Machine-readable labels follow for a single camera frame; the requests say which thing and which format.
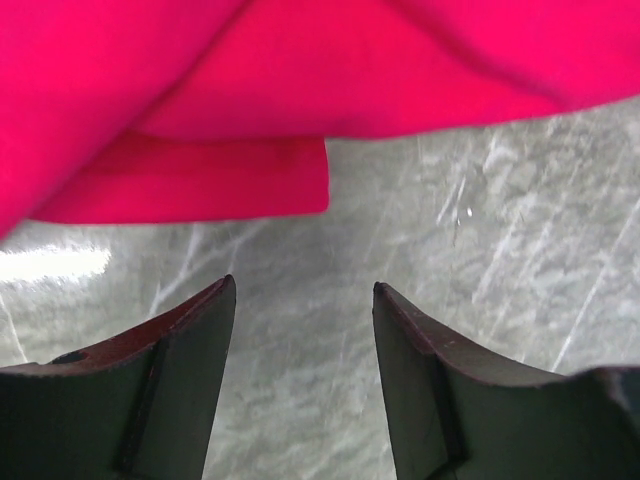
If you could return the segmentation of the red t shirt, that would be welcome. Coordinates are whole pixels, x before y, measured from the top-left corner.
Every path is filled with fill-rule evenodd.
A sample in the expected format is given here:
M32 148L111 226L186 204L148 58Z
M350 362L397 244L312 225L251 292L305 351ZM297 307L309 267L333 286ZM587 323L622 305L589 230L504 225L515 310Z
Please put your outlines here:
M1 230L319 213L329 137L638 92L635 1L5 1Z

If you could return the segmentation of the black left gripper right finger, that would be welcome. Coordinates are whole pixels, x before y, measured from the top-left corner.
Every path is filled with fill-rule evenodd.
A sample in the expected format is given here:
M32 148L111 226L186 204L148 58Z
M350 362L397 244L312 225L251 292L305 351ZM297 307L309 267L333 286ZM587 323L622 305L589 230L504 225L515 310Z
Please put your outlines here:
M373 326L400 479L635 479L639 370L563 376L429 317L385 283Z

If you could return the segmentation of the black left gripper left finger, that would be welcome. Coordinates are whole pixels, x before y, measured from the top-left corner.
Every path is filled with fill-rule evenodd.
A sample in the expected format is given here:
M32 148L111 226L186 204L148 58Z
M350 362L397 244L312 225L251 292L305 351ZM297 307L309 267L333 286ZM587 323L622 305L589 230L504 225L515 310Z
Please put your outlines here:
M5 479L199 479L235 316L225 276L48 363L1 371Z

